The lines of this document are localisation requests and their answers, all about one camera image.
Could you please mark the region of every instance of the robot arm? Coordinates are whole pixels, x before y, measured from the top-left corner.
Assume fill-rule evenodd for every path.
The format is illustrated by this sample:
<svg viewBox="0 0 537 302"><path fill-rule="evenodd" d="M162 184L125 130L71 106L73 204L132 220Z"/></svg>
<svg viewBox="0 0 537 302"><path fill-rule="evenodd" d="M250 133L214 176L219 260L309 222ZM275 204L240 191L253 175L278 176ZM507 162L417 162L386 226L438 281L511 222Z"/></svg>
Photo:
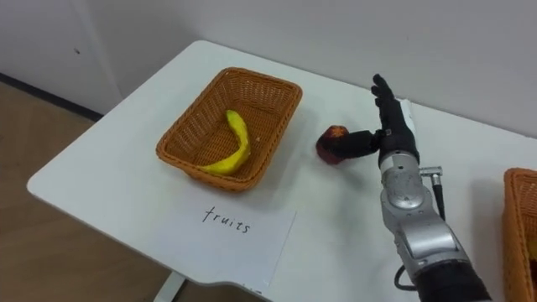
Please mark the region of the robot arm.
<svg viewBox="0 0 537 302"><path fill-rule="evenodd" d="M380 111L382 129L323 136L317 143L319 155L332 163L379 151L382 175L380 195L384 225L393 233L397 252L414 286L396 286L416 290L422 302L491 301L482 280L474 271L467 254L445 222L440 183L441 169L420 169L420 154L414 134L407 126L400 102L386 81L373 77L371 92ZM439 212L433 208L433 195L423 185L422 176L430 176Z"/></svg>

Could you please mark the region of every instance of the yellow banana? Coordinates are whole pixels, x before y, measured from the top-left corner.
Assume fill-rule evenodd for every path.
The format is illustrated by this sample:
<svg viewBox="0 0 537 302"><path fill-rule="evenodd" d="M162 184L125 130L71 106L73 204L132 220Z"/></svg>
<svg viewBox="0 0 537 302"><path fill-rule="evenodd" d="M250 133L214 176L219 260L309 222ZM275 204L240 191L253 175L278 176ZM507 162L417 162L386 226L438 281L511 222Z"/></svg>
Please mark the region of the yellow banana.
<svg viewBox="0 0 537 302"><path fill-rule="evenodd" d="M226 111L226 118L229 127L237 137L239 144L238 150L226 159L223 159L214 164L202 166L200 169L219 175L230 175L237 171L242 164L250 156L250 142L248 141L248 131L246 129L246 123L238 113L233 110Z"/></svg>

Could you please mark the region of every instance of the table leg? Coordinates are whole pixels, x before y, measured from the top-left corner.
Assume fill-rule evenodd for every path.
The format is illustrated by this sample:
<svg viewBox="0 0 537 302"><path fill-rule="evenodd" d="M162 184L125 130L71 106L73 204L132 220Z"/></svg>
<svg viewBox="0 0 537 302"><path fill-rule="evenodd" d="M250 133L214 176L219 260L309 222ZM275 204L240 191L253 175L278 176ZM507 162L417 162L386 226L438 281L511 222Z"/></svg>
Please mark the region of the table leg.
<svg viewBox="0 0 537 302"><path fill-rule="evenodd" d="M172 302L183 282L185 282L185 277L171 272L153 302Z"/></svg>

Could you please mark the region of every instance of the wall baseboard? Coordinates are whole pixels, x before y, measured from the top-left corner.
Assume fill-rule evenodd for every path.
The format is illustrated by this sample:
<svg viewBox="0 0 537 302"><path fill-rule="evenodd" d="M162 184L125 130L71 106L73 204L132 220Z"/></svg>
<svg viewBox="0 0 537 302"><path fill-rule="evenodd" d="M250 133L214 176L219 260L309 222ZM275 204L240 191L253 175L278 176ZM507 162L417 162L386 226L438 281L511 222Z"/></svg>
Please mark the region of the wall baseboard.
<svg viewBox="0 0 537 302"><path fill-rule="evenodd" d="M4 75L3 73L0 73L0 82L10 85L11 87L15 87L21 91L24 91L28 93L29 95L35 96L40 98L43 101L49 102L53 105L56 105L57 107L62 107L65 110L68 110L70 112L73 112L75 114L78 114L80 116L83 116L87 119L90 119L94 122L97 122L98 120L103 117L101 113L94 112L88 108L82 107L80 105L75 104L74 102L67 101L64 98L61 98L59 96L55 96L52 93L48 93L47 91L43 91L39 88L36 88L34 86L31 86L29 84L26 84L22 81L19 81L17 79L12 78L11 76Z"/></svg>

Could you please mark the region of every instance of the basket rim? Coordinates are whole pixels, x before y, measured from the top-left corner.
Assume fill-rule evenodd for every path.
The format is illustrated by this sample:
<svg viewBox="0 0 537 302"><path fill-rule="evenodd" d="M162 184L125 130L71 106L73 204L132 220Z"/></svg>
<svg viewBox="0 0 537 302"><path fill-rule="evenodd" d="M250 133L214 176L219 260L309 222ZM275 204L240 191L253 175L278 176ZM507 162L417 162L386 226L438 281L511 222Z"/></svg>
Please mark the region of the basket rim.
<svg viewBox="0 0 537 302"><path fill-rule="evenodd" d="M207 181L215 180L215 181L218 181L219 183L222 183L222 182L228 183L229 185L231 185L231 184L247 185L249 183L257 182L259 177L262 176L263 172L268 168L268 166L266 165L266 162L269 161L273 157L273 155L274 155L274 153L276 151L276 148L274 148L274 145L278 145L279 140L283 137L284 130L287 128L287 125L289 124L290 118L282 118L281 121L279 122L278 126L276 128L274 128L275 130L271 133L271 136L270 136L268 142L265 144L265 146L262 149L261 153L266 154L266 155L261 159L261 164L259 164L258 167L254 171L252 171L252 173L250 173L248 175L248 177L245 177L245 178L237 178L237 177L234 177L234 176L225 176L225 175L218 175L218 174L208 173L208 172L200 169L198 166L196 166L194 164L191 164L190 162L185 161L183 159L179 159L179 158L177 158L177 157L175 157L175 156L173 156L173 155L171 155L171 154L169 154L169 153L167 153L165 151L166 146L167 146L167 144L168 144L168 142L170 140L170 137L171 137L170 134L173 133L174 130L176 128L178 128L192 114L192 112L194 112L196 110L196 108L198 106L201 105L201 103L205 99L205 97L207 95L211 94L216 89L217 85L221 81L224 80L224 77L230 71L231 72L237 72L237 73L246 74L246 75L249 75L249 76L255 76L255 77L258 77L258 78L263 78L265 80L269 80L269 81L272 81L272 82L283 83L283 84L285 84L287 86L290 86L292 88L292 90L293 90L292 99L294 101L291 103L291 106L289 106L289 109L288 109L287 113L285 113L285 115L289 114L290 116L292 116L293 113L295 112L297 106L300 103L302 93L303 93L302 88L300 86L298 86L297 84L293 83L293 82L283 80L283 79L279 79L277 77L274 77L274 76L271 76L271 75L266 75L266 74L263 74L263 73L260 73L260 72L257 72L257 71L248 70L248 69L242 68L242 67L227 67L227 68L224 68L223 70L221 70L212 79L212 81L208 84L208 86L201 92L201 94L194 100L194 102L192 104L190 104L190 106L185 110L185 112L183 112L183 114L177 120L175 120L175 122L169 127L169 129L165 132L163 137L157 143L156 153L157 153L158 157L161 160L163 160L165 163L171 164L171 165L173 165L173 166L175 166L177 168L180 168L180 169L184 170L187 174L195 172L197 174L203 175L202 176L203 180L207 180Z"/></svg>
<svg viewBox="0 0 537 302"><path fill-rule="evenodd" d="M525 290L526 290L526 296L530 297L530 300L534 299L534 291L533 291L533 285L532 285L532 278L530 273L530 267L529 267L529 252L527 249L527 240L524 230L524 225L522 222L522 209L520 208L519 203L519 192L517 190L517 183L518 183L518 177L524 177L524 176L537 176L537 172L531 170L531 169L524 169L524 168L512 168L508 169L505 172L504 175L504 182L508 183L508 185L505 186L505 199L508 199L508 195L510 195L510 199L512 200L513 207L515 209L515 221L517 230L520 233L520 237L518 239L519 242L519 248L522 251L522 258L524 261L524 283L525 283Z"/></svg>

